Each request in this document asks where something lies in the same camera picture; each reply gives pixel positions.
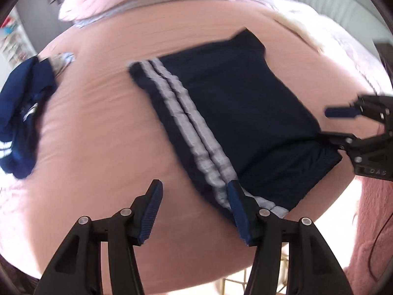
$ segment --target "white wall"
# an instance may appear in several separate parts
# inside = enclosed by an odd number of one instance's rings
[[[8,64],[7,60],[4,58],[3,54],[0,53],[0,89],[3,88],[8,75],[11,73],[11,66]]]

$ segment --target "bed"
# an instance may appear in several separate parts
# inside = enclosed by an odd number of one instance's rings
[[[76,17],[72,13],[75,5],[66,4],[69,12],[63,15],[85,20],[117,5],[111,0],[107,3],[99,10],[94,3],[84,5]],[[80,216],[93,220],[111,216],[159,178],[165,187],[162,206],[151,238],[136,249],[147,294],[213,281],[251,265],[253,250],[193,189],[148,97],[132,82],[126,68],[132,61],[226,39],[247,27],[265,45],[269,68],[314,115],[322,130],[375,135],[378,125],[372,121],[329,120],[323,110],[326,105],[348,103],[359,93],[391,93],[388,77],[381,77],[375,90],[364,74],[337,64],[316,51],[318,46],[300,38],[301,33],[278,23],[267,4],[261,0],[144,4],[93,19],[88,25],[75,25],[52,41],[40,56],[72,52],[76,61],[58,79],[59,88],[42,116],[33,173],[25,180],[4,179],[2,256],[40,278]],[[82,11],[90,12],[89,17],[78,19]],[[316,220],[353,177],[352,165],[343,156],[286,218]],[[105,265],[103,284],[105,294],[111,294]]]

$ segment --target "fluffy pink blanket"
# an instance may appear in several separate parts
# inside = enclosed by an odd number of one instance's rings
[[[393,183],[363,178],[358,225],[351,262],[346,270],[354,295],[367,295],[375,284],[367,263],[378,232],[393,212]],[[378,238],[371,257],[371,270],[376,278],[385,271],[393,256],[393,220]]]

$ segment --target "screw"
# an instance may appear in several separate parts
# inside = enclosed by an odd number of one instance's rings
[[[309,225],[311,225],[312,220],[310,220],[309,218],[302,218],[302,219],[301,219],[301,222],[302,222],[304,225],[309,226]]]
[[[87,222],[89,222],[89,218],[87,216],[82,216],[79,220],[78,223],[80,225],[85,225]]]
[[[128,215],[131,215],[131,213],[132,213],[132,211],[131,211],[129,208],[123,208],[123,209],[120,211],[120,214],[121,214],[122,216],[128,216]]]
[[[267,217],[267,216],[270,215],[270,211],[267,210],[267,209],[265,209],[265,208],[261,208],[261,209],[259,210],[259,214],[260,214],[260,216]]]

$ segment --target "colorful items on shelf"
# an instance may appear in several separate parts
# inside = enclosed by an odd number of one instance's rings
[[[18,27],[19,23],[12,16],[8,16],[0,27],[0,52],[12,69],[33,55]]]

